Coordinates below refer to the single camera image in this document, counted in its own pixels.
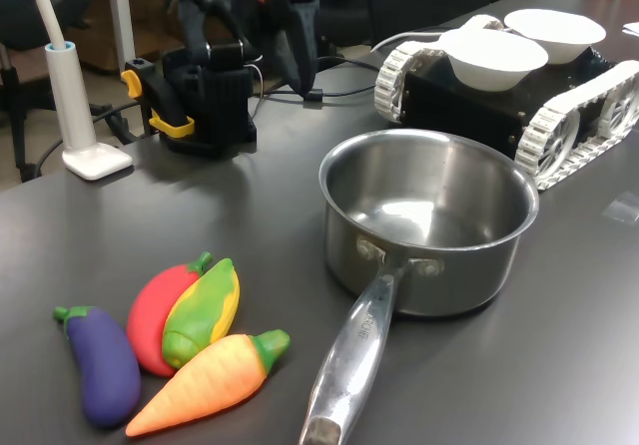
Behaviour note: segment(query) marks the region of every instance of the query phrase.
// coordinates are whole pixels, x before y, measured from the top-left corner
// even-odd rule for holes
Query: saucepan handle
[[[300,445],[341,445],[377,373],[405,267],[380,261],[324,359],[311,393]]]

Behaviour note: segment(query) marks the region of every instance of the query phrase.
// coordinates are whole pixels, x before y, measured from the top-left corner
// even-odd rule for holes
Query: chair leg
[[[56,103],[53,99],[52,92],[32,96],[29,100],[30,109],[42,109],[44,111],[56,110]]]
[[[11,136],[13,139],[13,156],[16,168],[20,171],[20,179],[23,183],[34,179],[35,165],[27,164],[24,144],[24,122],[27,119],[27,111],[24,98],[20,89],[18,71],[11,65],[7,49],[0,45],[0,77],[6,97],[9,121],[11,122]]]

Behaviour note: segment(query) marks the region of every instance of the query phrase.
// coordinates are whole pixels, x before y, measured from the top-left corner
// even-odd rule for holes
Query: gray table
[[[639,19],[628,11],[639,11],[637,0],[625,1],[506,0],[487,10],[581,10],[608,27],[602,49],[625,59],[639,56],[639,39],[618,27]],[[343,67],[318,85],[341,91],[373,79]],[[370,95],[318,107],[268,101],[254,154],[210,163],[147,140],[128,149],[131,174],[95,184],[56,174],[0,195],[2,443],[127,443],[123,430],[86,424],[51,311],[96,304],[124,324],[151,276],[204,249],[237,267],[232,332],[282,328],[293,346],[253,400],[140,443],[297,443],[321,360],[352,304],[322,263],[318,166],[342,140],[385,126]],[[602,213],[624,192],[639,195],[638,151],[633,133],[543,195],[506,289],[482,313],[396,318],[349,443],[637,442],[639,230]],[[163,383],[145,376],[141,405]]]

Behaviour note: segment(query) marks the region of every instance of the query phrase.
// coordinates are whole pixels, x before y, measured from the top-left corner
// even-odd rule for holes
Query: saucepan rim
[[[338,207],[335,201],[330,196],[330,192],[328,191],[328,185],[326,183],[328,172],[330,168],[332,167],[332,165],[335,163],[335,161],[337,161],[344,154],[347,154],[349,151],[351,151],[360,143],[372,142],[375,139],[379,139],[381,137],[386,137],[386,136],[413,137],[413,138],[420,138],[420,139],[430,139],[430,140],[440,141],[440,142],[455,141],[457,143],[466,144],[473,148],[480,149],[482,151],[487,152],[496,160],[502,161],[505,165],[512,168],[514,174],[522,182],[524,186],[524,192],[529,198],[528,213],[527,213],[526,219],[521,223],[521,225],[516,230],[514,230],[508,235],[505,235],[504,237],[499,238],[498,240],[494,240],[492,242],[487,242],[487,243],[481,243],[478,245],[468,245],[464,247],[425,246],[425,245],[418,245],[412,242],[405,242],[402,240],[390,239],[362,225],[361,223],[354,220],[351,216],[346,214],[340,207]],[[489,148],[488,146],[485,146],[476,141],[472,141],[471,139],[463,138],[461,136],[456,136],[454,134],[439,133],[435,131],[427,131],[427,130],[420,130],[420,129],[389,129],[389,130],[383,130],[383,131],[375,131],[372,133],[365,133],[359,136],[355,136],[353,138],[347,139],[346,141],[338,144],[337,146],[332,148],[332,150],[321,161],[321,165],[319,166],[319,186],[321,187],[321,192],[323,193],[323,196],[328,202],[328,204],[340,216],[342,216],[345,220],[347,220],[350,224],[352,224],[359,230],[362,230],[368,235],[371,235],[373,237],[376,237],[380,240],[383,240],[385,242],[388,242],[394,245],[399,245],[399,246],[404,246],[409,248],[416,248],[421,250],[463,251],[463,250],[480,250],[483,248],[495,247],[496,245],[500,245],[501,243],[508,242],[509,240],[512,240],[518,237],[519,235],[521,235],[534,222],[535,218],[537,217],[537,213],[539,212],[539,193],[537,192],[537,187],[535,186],[534,180],[530,176],[528,176],[518,164],[516,164],[514,161],[509,159],[507,156],[504,156],[499,151]]]

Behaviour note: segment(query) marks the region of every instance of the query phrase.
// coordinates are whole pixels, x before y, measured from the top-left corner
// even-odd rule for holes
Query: saucepan rivet
[[[364,260],[373,260],[377,256],[375,246],[361,237],[357,240],[357,253]]]
[[[434,258],[425,258],[415,264],[415,270],[424,277],[435,277],[443,271],[443,264]]]

